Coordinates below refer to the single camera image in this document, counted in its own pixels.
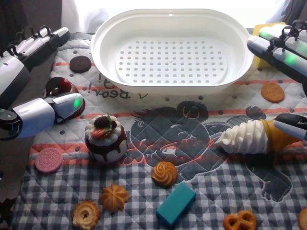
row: white plastic basket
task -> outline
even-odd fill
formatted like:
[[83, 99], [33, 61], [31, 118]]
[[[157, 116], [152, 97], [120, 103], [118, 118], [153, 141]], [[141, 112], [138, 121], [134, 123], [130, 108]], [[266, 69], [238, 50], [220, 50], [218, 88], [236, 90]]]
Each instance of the white plastic basket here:
[[98, 70], [134, 93], [208, 94], [242, 77], [253, 55], [248, 32], [213, 10], [132, 10], [106, 21], [91, 40]]

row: quilted blanket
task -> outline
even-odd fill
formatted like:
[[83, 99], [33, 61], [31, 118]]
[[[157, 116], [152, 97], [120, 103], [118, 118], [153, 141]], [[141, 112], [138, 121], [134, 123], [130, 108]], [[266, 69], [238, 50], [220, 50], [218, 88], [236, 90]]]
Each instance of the quilted blanket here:
[[[259, 230], [298, 230], [297, 216], [307, 207], [305, 143], [284, 152], [253, 156], [229, 155], [213, 143], [226, 129], [249, 119], [274, 118], [279, 113], [307, 115], [301, 84], [273, 70], [251, 67], [235, 84], [216, 95], [132, 94], [102, 76], [94, 63], [83, 74], [73, 73], [70, 60], [89, 54], [91, 36], [73, 34], [60, 47], [50, 77], [67, 78], [86, 101], [83, 114], [36, 136], [13, 213], [14, 229], [73, 229], [76, 204], [92, 200], [101, 215], [96, 229], [167, 229], [156, 209], [174, 190], [158, 187], [151, 179], [153, 166], [170, 161], [178, 169], [176, 184], [196, 192], [196, 200], [175, 229], [223, 229], [229, 213], [252, 211]], [[285, 91], [280, 103], [260, 94], [274, 82]], [[124, 126], [128, 151], [114, 166], [95, 162], [84, 144], [90, 119], [109, 112]], [[47, 147], [63, 153], [63, 166], [43, 175], [35, 168], [37, 154]], [[123, 211], [110, 214], [99, 201], [111, 184], [130, 195]]]

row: gingham pattern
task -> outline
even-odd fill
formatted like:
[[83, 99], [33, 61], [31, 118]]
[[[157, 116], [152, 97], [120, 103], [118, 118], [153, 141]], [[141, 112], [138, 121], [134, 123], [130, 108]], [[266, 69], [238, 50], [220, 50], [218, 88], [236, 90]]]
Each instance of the gingham pattern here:
[[[76, 55], [90, 57], [89, 43], [88, 40], [80, 39], [69, 41], [59, 49], [55, 62], [69, 63], [69, 60]], [[127, 153], [125, 163], [130, 165], [102, 167], [93, 162], [82, 147], [75, 148], [74, 144], [83, 144], [84, 127], [89, 122], [87, 115], [106, 112], [126, 113], [163, 106], [176, 108], [182, 101], [205, 103], [208, 111], [242, 109], [249, 106], [257, 106], [268, 111], [276, 108], [307, 108], [307, 99], [301, 85], [293, 82], [280, 83], [286, 93], [285, 100], [280, 104], [272, 104], [262, 99], [260, 95], [262, 85], [257, 83], [233, 85], [218, 97], [129, 94], [129, 99], [122, 99], [97, 97], [98, 89], [93, 91], [88, 88], [89, 82], [96, 87], [103, 86], [104, 83], [104, 78], [99, 75], [94, 66], [87, 73], [74, 74], [74, 77], [69, 77], [70, 74], [73, 73], [68, 66], [59, 65], [53, 68], [51, 77], [66, 77], [76, 86], [82, 87], [80, 93], [85, 97], [87, 105], [83, 113], [84, 117], [71, 120], [61, 126], [54, 126], [35, 138], [29, 166], [24, 174], [20, 194], [15, 204], [12, 221], [14, 229], [73, 229], [73, 208], [87, 199], [98, 204], [101, 210], [96, 229], [167, 229], [166, 225], [159, 221], [155, 212], [175, 186], [163, 189], [153, 183], [152, 167], [141, 161], [142, 155], [138, 158]], [[279, 72], [259, 72], [253, 68], [244, 79], [249, 82], [288, 80]], [[299, 114], [307, 115], [304, 110]], [[224, 123], [235, 115], [236, 112], [224, 115], [213, 114], [203, 124]], [[274, 116], [276, 114], [273, 112], [267, 113], [267, 119]], [[129, 134], [135, 118], [123, 116], [118, 119]], [[233, 126], [237, 120], [233, 119], [228, 123]], [[62, 130], [65, 131], [64, 135], [59, 134]], [[62, 150], [64, 162], [56, 173], [45, 176], [37, 172], [33, 161], [37, 157], [36, 152], [43, 148], [39, 146], [47, 144]], [[303, 146], [299, 151], [296, 148], [293, 151], [306, 151], [306, 147]], [[196, 199], [174, 228], [221, 230], [227, 214], [251, 210], [257, 218], [259, 230], [298, 230], [298, 213], [302, 208], [307, 207], [307, 158], [300, 155], [299, 158], [289, 156], [286, 160], [282, 157], [275, 159], [275, 169], [291, 181], [291, 184], [280, 183], [278, 185], [281, 187], [273, 189], [274, 192], [286, 191], [282, 199], [276, 201], [264, 192], [265, 187], [270, 187], [270, 181], [280, 180], [275, 176], [274, 167], [269, 167], [264, 161], [262, 165], [257, 166], [258, 169], [261, 168], [260, 172], [263, 175], [256, 175], [252, 172], [254, 168], [248, 167], [244, 157], [219, 155], [214, 149], [208, 150], [206, 154], [214, 155], [217, 165], [212, 167], [213, 170], [198, 173], [197, 163], [191, 161], [187, 164], [195, 171], [191, 172], [192, 179], [183, 180], [183, 183], [196, 192]], [[178, 168], [182, 172], [187, 166]], [[112, 183], [124, 186], [130, 199], [125, 204], [124, 211], [111, 215], [103, 211], [99, 196], [102, 194], [102, 189]]]

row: waffle cone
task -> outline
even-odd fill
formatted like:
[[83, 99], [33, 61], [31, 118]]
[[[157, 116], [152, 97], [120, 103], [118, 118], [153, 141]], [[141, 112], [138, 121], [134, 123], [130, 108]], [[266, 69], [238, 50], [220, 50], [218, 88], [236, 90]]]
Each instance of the waffle cone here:
[[282, 150], [289, 144], [300, 141], [299, 139], [280, 131], [273, 124], [273, 121], [261, 120], [268, 137], [268, 152]]

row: teal block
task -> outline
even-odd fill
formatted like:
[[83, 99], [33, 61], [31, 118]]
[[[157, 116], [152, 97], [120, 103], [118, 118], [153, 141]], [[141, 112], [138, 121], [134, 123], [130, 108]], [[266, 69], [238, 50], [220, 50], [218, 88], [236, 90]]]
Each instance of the teal block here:
[[183, 211], [195, 199], [195, 195], [196, 193], [193, 190], [184, 183], [180, 183], [157, 209], [157, 216], [168, 226], [173, 226]]

